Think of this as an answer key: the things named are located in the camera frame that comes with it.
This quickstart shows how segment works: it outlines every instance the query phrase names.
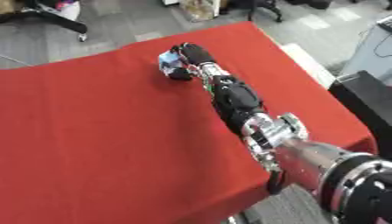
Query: desk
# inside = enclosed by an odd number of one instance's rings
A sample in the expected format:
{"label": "desk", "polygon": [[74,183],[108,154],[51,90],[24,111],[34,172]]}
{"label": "desk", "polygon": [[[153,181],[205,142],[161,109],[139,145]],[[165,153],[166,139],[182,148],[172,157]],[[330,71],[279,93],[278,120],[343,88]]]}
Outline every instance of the desk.
{"label": "desk", "polygon": [[375,24],[359,43],[353,57],[346,63],[340,75],[367,71],[385,85],[392,87],[392,56],[380,57],[392,54],[391,35],[392,33]]}
{"label": "desk", "polygon": [[376,152],[368,129],[257,27],[231,24],[0,70],[0,223],[209,224],[268,196],[268,174],[200,83],[158,71],[158,55],[185,41],[273,116],[299,116],[311,139]]}

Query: office chair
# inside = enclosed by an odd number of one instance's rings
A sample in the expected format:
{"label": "office chair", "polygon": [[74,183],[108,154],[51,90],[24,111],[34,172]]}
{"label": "office chair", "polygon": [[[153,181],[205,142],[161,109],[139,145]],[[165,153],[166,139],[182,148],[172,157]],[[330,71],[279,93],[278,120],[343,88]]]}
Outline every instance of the office chair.
{"label": "office chair", "polygon": [[47,23],[59,25],[68,30],[79,33],[79,41],[88,38],[88,28],[85,24],[56,15],[47,8],[55,8],[58,0],[17,0],[21,4],[14,12],[0,15],[0,24],[25,18],[41,18]]}
{"label": "office chair", "polygon": [[[389,1],[389,6],[385,10],[392,11],[392,0],[388,0],[388,1]],[[356,4],[358,3],[358,0],[350,0],[350,2]]]}
{"label": "office chair", "polygon": [[250,3],[250,12],[248,14],[248,21],[253,21],[253,16],[255,15],[256,9],[261,7],[272,11],[276,14],[277,18],[275,21],[281,23],[282,12],[277,8],[277,0],[248,0]]}
{"label": "office chair", "polygon": [[277,15],[276,21],[282,22],[282,13],[277,8],[277,0],[231,0],[227,7],[220,9],[221,14],[227,14],[231,9],[249,10],[248,21],[253,21],[257,8],[264,8],[274,12]]}

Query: chair wheel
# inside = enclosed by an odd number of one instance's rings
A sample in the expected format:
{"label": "chair wheel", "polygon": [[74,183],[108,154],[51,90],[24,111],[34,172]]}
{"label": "chair wheel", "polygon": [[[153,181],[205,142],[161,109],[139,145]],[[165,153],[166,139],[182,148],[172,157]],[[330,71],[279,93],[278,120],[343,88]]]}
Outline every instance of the chair wheel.
{"label": "chair wheel", "polygon": [[79,34],[79,36],[78,36],[78,40],[79,40],[80,42],[86,42],[86,40],[88,40],[88,35],[87,35],[86,33],[81,33],[81,34]]}

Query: gray floor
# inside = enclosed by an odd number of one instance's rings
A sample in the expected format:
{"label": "gray floor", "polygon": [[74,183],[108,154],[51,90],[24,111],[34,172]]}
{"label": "gray floor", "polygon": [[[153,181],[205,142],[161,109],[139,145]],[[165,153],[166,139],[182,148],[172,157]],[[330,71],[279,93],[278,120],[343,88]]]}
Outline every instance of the gray floor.
{"label": "gray floor", "polygon": [[[256,13],[255,22],[280,45],[297,43],[320,64],[329,67],[350,58],[361,32],[388,15],[386,1],[368,0],[350,4],[335,0],[331,9],[314,10],[280,1],[285,21],[277,24],[268,12]],[[59,27],[28,21],[0,26],[0,54],[30,65],[102,53],[132,42],[230,24],[246,19],[241,10],[213,21],[192,24],[180,9],[163,7],[159,0],[85,0],[80,20],[90,29],[89,41]],[[22,65],[0,58],[1,68]],[[312,199],[289,188],[253,207],[264,224],[327,223]]]}

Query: metal cylinder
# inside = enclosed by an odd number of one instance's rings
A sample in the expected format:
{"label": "metal cylinder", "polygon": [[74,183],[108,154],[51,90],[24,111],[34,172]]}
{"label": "metal cylinder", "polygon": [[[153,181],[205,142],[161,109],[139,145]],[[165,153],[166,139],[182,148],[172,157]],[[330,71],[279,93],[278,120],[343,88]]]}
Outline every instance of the metal cylinder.
{"label": "metal cylinder", "polygon": [[276,149],[276,160],[292,181],[317,199],[328,174],[341,162],[364,153],[352,153],[327,143],[286,140]]}

